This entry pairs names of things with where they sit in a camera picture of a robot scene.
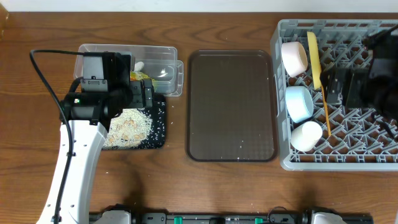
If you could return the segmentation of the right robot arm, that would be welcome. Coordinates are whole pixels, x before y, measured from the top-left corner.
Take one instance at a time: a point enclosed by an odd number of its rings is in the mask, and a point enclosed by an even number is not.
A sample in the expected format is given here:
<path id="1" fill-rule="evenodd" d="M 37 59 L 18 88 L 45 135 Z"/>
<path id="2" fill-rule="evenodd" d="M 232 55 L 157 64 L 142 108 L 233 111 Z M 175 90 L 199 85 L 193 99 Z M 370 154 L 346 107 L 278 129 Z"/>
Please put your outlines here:
<path id="1" fill-rule="evenodd" d="M 376 113 L 397 120 L 397 26 L 364 39 L 371 51 L 368 69 L 349 70 L 342 89 L 346 108 L 373 108 Z"/>

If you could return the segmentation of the yellow plate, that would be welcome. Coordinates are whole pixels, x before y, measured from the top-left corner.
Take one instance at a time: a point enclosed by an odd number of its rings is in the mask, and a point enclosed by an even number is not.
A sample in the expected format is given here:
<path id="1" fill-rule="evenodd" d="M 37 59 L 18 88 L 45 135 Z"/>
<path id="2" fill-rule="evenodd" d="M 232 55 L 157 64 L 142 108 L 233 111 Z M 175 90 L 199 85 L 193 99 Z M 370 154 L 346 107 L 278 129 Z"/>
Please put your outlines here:
<path id="1" fill-rule="evenodd" d="M 307 32 L 307 39 L 310 54 L 310 64 L 312 68 L 313 87 L 315 90 L 320 90 L 322 88 L 322 83 L 320 80 L 322 68 L 320 65 L 317 38 L 313 32 Z"/>

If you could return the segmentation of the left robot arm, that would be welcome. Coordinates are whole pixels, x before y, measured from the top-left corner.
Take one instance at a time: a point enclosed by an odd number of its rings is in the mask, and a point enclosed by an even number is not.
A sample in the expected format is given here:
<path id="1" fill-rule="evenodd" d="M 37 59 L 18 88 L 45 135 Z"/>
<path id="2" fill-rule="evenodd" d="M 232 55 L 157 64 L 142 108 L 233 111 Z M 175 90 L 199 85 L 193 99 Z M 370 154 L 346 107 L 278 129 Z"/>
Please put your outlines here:
<path id="1" fill-rule="evenodd" d="M 125 109 L 150 108 L 149 79 L 132 82 L 134 56 L 127 52 L 80 52 L 83 76 L 74 79 L 60 101 L 29 53 L 38 76 L 60 112 L 60 150 L 39 223 L 88 223 L 90 198 L 99 155 L 111 120 Z"/>

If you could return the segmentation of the light blue bowl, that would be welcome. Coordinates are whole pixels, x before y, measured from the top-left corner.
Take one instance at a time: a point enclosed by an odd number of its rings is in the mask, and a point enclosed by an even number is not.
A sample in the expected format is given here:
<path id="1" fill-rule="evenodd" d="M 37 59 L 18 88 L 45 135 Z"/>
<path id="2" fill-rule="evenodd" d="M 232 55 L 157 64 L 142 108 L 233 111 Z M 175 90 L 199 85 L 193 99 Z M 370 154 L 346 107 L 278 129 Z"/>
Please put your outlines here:
<path id="1" fill-rule="evenodd" d="M 304 86 L 289 86 L 285 91 L 285 102 L 290 118 L 300 123 L 313 116 L 312 96 Z"/>

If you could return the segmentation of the white tissue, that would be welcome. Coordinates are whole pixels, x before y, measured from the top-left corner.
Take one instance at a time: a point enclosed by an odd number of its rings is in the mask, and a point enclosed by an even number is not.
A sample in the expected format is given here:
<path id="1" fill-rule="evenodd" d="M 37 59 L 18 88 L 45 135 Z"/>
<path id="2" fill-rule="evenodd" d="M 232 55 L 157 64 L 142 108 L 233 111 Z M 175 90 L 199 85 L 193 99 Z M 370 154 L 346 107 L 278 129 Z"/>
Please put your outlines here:
<path id="1" fill-rule="evenodd" d="M 144 68 L 144 62 L 136 62 L 134 66 L 135 72 L 140 72 Z"/>

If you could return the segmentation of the pink bowl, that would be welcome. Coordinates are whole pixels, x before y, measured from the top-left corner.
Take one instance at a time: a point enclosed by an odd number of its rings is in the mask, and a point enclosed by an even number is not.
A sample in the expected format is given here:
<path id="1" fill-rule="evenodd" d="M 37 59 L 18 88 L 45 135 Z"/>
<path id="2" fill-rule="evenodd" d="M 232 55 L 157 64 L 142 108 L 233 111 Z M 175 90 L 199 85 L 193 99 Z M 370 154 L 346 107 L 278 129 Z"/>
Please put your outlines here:
<path id="1" fill-rule="evenodd" d="M 296 77 L 307 70 L 307 54 L 300 42 L 283 43 L 281 56 L 285 71 L 290 77 Z"/>

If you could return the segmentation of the white green cup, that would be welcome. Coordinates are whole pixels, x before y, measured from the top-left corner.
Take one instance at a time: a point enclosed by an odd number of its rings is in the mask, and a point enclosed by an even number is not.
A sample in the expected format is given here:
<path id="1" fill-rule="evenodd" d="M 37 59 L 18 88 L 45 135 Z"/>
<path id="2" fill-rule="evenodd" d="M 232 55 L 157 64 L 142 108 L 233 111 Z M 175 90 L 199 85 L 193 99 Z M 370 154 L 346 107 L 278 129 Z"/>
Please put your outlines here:
<path id="1" fill-rule="evenodd" d="M 296 150 L 308 152 L 315 147 L 322 134 L 322 127 L 318 123 L 307 121 L 292 131 L 290 143 Z"/>

